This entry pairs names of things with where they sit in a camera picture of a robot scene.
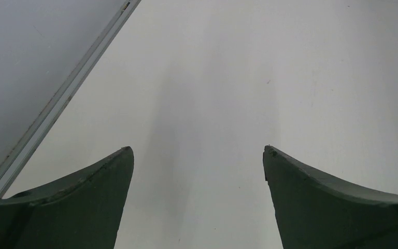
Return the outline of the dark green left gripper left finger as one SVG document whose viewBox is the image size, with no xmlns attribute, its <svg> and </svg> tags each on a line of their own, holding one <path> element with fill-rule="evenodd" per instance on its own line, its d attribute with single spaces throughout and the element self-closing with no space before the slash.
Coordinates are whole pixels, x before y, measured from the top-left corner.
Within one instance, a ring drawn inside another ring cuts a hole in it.
<svg viewBox="0 0 398 249">
<path fill-rule="evenodd" d="M 0 198 L 0 248 L 113 248 L 134 169 L 124 147 L 50 183 Z"/>
</svg>

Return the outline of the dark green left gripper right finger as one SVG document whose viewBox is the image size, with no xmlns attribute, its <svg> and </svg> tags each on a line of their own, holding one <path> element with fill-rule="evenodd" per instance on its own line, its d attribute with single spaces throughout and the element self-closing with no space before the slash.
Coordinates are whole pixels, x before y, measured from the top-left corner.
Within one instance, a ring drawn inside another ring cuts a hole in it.
<svg viewBox="0 0 398 249">
<path fill-rule="evenodd" d="M 263 167 L 284 248 L 398 248 L 398 195 L 345 181 L 270 145 Z"/>
</svg>

